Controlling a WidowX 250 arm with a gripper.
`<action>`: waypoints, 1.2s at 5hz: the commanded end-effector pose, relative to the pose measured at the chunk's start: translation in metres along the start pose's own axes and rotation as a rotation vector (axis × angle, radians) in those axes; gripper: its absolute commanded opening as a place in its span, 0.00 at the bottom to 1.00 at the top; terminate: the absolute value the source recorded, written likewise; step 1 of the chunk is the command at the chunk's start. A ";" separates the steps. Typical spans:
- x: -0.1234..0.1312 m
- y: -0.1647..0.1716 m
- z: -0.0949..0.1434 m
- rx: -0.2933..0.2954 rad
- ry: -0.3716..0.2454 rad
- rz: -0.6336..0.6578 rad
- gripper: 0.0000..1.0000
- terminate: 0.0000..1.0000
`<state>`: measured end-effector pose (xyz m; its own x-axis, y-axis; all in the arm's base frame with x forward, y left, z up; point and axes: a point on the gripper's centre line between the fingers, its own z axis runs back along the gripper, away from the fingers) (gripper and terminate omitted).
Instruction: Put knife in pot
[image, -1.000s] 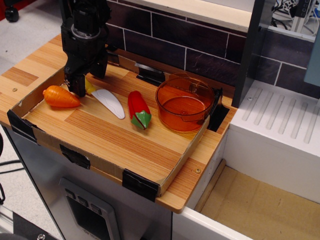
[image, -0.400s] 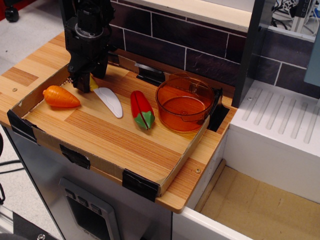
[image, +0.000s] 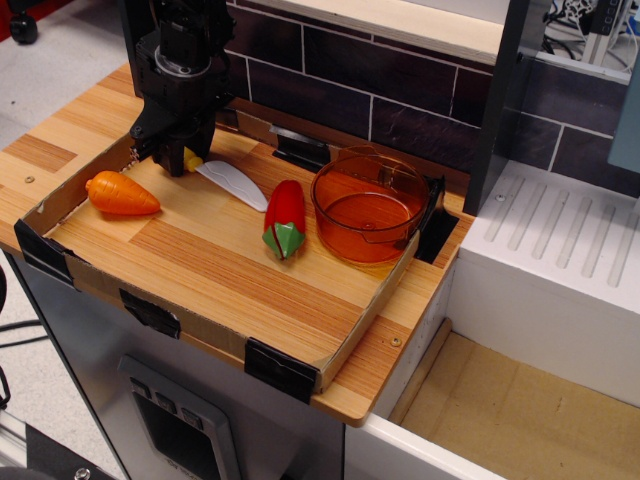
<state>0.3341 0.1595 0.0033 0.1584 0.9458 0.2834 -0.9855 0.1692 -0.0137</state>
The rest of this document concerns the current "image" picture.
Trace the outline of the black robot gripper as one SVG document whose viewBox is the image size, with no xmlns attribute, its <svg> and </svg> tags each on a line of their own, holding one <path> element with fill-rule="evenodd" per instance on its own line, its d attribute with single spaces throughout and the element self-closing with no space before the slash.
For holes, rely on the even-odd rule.
<svg viewBox="0 0 640 480">
<path fill-rule="evenodd" d="M 225 47 L 236 22 L 224 1 L 152 2 L 157 28 L 137 45 L 144 107 L 130 135 L 138 148 L 154 145 L 153 162 L 181 177 L 184 147 L 201 158 L 210 151 L 211 118 L 227 98 Z M 186 125 L 185 140 L 169 137 Z"/>
</svg>

